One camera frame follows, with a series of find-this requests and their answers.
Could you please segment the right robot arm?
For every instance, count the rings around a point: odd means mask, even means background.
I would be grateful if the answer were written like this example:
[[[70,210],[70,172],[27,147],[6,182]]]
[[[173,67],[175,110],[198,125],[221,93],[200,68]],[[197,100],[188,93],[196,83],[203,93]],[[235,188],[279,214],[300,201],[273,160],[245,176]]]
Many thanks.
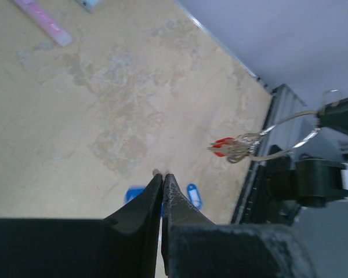
[[[314,130],[295,148],[311,140],[323,127],[348,135],[348,98],[323,106],[315,115]],[[271,174],[267,186],[275,200],[293,200],[303,207],[322,208],[328,202],[348,201],[348,163],[301,159],[293,170]]]

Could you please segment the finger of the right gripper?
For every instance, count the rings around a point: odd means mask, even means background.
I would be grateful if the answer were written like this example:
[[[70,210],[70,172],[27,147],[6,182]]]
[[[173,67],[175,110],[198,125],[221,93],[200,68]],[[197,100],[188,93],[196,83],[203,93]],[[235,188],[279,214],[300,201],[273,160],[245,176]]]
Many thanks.
[[[348,98],[327,104],[317,112],[318,126],[348,135]]]

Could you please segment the metal keyring with keys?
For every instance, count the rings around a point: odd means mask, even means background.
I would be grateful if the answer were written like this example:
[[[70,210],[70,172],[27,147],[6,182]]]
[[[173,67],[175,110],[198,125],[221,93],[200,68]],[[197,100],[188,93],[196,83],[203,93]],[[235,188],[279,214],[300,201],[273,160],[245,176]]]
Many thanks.
[[[272,92],[272,102],[261,131],[236,136],[226,158],[238,163],[245,158],[256,162],[288,155],[293,161],[300,157],[339,160],[335,144],[325,138],[327,132],[318,126],[316,112],[286,85]]]

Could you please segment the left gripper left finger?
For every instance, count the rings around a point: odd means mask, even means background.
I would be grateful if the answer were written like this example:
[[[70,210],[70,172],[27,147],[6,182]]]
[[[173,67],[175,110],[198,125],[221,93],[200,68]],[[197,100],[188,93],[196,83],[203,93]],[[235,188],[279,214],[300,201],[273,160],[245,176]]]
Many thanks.
[[[154,277],[163,179],[103,219],[0,219],[0,277]]]

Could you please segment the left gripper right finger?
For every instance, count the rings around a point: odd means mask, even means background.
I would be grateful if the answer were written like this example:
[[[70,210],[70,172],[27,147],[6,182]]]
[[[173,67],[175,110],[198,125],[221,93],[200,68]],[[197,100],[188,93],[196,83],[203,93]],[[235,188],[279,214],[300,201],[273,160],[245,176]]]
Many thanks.
[[[162,246],[168,277],[317,277],[298,234],[285,225],[217,225],[164,181]]]

